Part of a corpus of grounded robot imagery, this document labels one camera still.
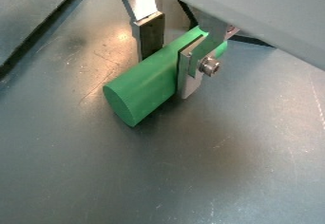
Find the bolt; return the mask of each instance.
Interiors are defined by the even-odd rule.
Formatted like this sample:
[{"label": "bolt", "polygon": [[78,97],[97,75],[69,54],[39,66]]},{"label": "bolt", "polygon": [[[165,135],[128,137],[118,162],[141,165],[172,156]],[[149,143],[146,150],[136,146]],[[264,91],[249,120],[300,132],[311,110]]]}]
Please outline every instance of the bolt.
[{"label": "bolt", "polygon": [[207,76],[212,76],[219,69],[219,62],[213,57],[205,57],[200,61],[199,71],[203,72]]}]

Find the gray metal surface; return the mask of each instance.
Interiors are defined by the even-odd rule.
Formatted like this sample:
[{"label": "gray metal surface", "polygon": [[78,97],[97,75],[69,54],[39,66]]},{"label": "gray metal surface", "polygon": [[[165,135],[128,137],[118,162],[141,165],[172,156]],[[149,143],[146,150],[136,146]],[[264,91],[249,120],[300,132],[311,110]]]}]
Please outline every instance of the gray metal surface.
[{"label": "gray metal surface", "polygon": [[0,65],[62,0],[0,0]]},{"label": "gray metal surface", "polygon": [[322,224],[325,73],[229,42],[217,75],[130,129],[101,93],[137,62],[128,21],[120,0],[84,0],[0,83],[0,223]]},{"label": "gray metal surface", "polygon": [[183,0],[325,69],[325,0]]}]

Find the green plastic block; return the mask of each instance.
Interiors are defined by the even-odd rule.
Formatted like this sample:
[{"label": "green plastic block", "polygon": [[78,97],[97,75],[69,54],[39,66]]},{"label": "green plastic block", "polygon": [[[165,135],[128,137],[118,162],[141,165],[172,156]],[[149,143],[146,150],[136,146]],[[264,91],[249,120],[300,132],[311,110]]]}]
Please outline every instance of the green plastic block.
[{"label": "green plastic block", "polygon": [[[176,92],[177,52],[207,33],[193,28],[163,49],[104,85],[104,95],[114,114],[134,126]],[[224,42],[215,52],[224,52]]]}]

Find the metal bracket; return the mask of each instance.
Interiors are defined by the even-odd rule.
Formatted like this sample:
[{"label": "metal bracket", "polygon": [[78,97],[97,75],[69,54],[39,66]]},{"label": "metal bracket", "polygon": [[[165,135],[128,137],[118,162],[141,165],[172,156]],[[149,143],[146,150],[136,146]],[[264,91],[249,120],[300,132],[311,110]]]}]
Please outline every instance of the metal bracket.
[{"label": "metal bracket", "polygon": [[180,52],[177,60],[177,95],[185,99],[200,85],[203,74],[211,77],[219,69],[213,58],[215,48],[227,40],[237,29],[207,13],[196,11],[199,28],[208,33]]},{"label": "metal bracket", "polygon": [[132,35],[137,40],[137,61],[163,48],[164,15],[154,0],[121,0],[130,17]]}]

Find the scratch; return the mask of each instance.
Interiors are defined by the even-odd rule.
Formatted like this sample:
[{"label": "scratch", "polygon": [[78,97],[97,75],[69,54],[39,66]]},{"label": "scratch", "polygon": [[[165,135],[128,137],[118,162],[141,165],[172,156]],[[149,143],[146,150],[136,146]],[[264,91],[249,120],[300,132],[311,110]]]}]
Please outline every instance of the scratch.
[{"label": "scratch", "polygon": [[98,84],[89,90],[89,92],[86,93],[86,95],[78,100],[78,105],[82,102],[82,100],[86,98],[86,96],[93,92],[93,90],[102,84],[102,82],[108,79],[108,77],[113,74],[113,70],[112,72],[105,76],[105,78],[98,82]]},{"label": "scratch", "polygon": [[157,162],[156,164],[165,165],[168,167],[175,167],[176,165],[164,161]]},{"label": "scratch", "polygon": [[86,222],[86,212],[85,212],[85,222]]},{"label": "scratch", "polygon": [[46,46],[49,46],[61,36],[56,37],[53,40],[50,40],[47,43],[45,43],[38,50],[35,51],[35,53],[38,53]]},{"label": "scratch", "polygon": [[224,138],[223,140],[220,140],[220,141],[216,143],[216,145],[213,146],[212,149],[219,148],[219,147],[223,145],[223,143],[228,140],[229,137],[231,137],[231,136],[228,136],[227,138]]},{"label": "scratch", "polygon": [[213,205],[212,205],[212,202],[211,202],[211,213],[209,213],[211,217],[213,217]]},{"label": "scratch", "polygon": [[314,86],[312,86],[312,80],[311,80],[311,78],[310,78],[310,83],[311,83],[311,89],[312,89],[314,101],[315,101],[316,108],[318,108],[318,111],[319,111],[319,120],[320,120],[320,124],[322,124],[322,129],[325,130],[323,113],[322,113],[322,109],[320,109],[320,105],[319,105],[319,99],[318,99],[318,96],[316,96],[316,93],[315,93],[315,90],[314,90]]},{"label": "scratch", "polygon": [[104,57],[101,54],[98,54],[96,51],[93,51],[93,54],[94,54],[98,58],[104,59],[105,61],[109,61],[109,62],[112,62],[113,64],[118,65],[116,62],[113,62],[112,60],[109,60],[108,58],[105,58],[105,57]]},{"label": "scratch", "polygon": [[294,160],[294,156],[291,154],[290,148],[287,148],[288,150],[288,154],[290,154],[290,159],[291,159],[291,163],[292,163],[292,168],[294,168],[294,178],[295,178],[295,185],[298,184],[298,177],[296,177],[296,165],[295,165],[295,160]]}]

